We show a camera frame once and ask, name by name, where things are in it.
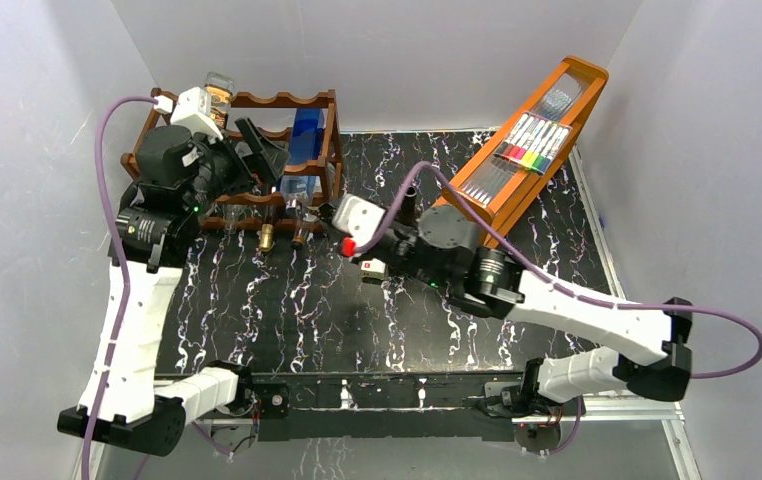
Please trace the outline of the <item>dark green wine bottle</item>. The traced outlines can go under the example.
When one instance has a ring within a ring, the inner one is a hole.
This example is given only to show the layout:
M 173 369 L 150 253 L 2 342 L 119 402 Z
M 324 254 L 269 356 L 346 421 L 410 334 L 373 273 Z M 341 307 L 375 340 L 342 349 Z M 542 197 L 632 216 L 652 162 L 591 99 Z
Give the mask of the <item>dark green wine bottle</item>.
M 415 186 L 410 186 L 398 208 L 395 220 L 408 227 L 416 227 L 417 219 L 420 215 L 418 210 L 418 191 Z

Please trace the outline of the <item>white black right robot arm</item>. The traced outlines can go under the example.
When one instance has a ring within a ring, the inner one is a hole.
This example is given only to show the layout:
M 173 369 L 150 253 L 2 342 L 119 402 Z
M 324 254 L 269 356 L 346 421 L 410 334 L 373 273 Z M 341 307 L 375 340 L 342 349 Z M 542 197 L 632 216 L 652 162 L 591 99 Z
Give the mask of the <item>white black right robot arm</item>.
M 445 290 L 451 305 L 481 318 L 532 323 L 578 335 L 596 348 L 527 362 L 513 394 L 534 414 L 584 394 L 627 389 L 650 400 L 685 396 L 692 376 L 687 345 L 692 317 L 673 298 L 662 310 L 566 283 L 512 257 L 509 249 L 480 245 L 481 228 L 450 205 L 433 207 L 413 226 L 361 207 L 350 233 L 366 256 Z

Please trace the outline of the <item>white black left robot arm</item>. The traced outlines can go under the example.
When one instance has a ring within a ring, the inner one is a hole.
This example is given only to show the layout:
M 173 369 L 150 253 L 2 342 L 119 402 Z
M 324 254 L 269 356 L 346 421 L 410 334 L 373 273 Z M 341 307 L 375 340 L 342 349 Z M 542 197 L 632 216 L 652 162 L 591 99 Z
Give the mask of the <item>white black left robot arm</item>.
M 167 312 L 203 221 L 218 198 L 273 184 L 289 157 L 249 118 L 235 124 L 239 139 L 209 140 L 180 125 L 145 134 L 139 175 L 112 210 L 119 242 L 108 251 L 111 285 L 96 366 L 78 404 L 60 413 L 60 432 L 164 457 L 203 415 L 222 407 L 243 416 L 254 407 L 250 369 L 227 361 L 154 384 Z

